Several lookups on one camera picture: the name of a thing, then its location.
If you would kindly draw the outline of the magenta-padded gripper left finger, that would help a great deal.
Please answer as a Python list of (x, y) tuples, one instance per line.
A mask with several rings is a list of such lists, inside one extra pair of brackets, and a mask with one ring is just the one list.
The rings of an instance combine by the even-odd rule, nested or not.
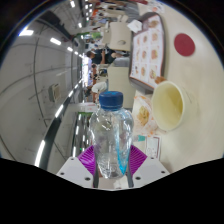
[(97, 188), (99, 174), (94, 147), (88, 147), (77, 157), (69, 157), (57, 175), (84, 188)]

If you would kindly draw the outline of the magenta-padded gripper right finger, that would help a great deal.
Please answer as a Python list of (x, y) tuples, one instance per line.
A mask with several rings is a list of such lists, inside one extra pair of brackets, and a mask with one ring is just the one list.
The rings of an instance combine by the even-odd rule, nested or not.
[(169, 175), (169, 171), (154, 158), (148, 157), (140, 149), (131, 146), (127, 182), (130, 188), (140, 188)]

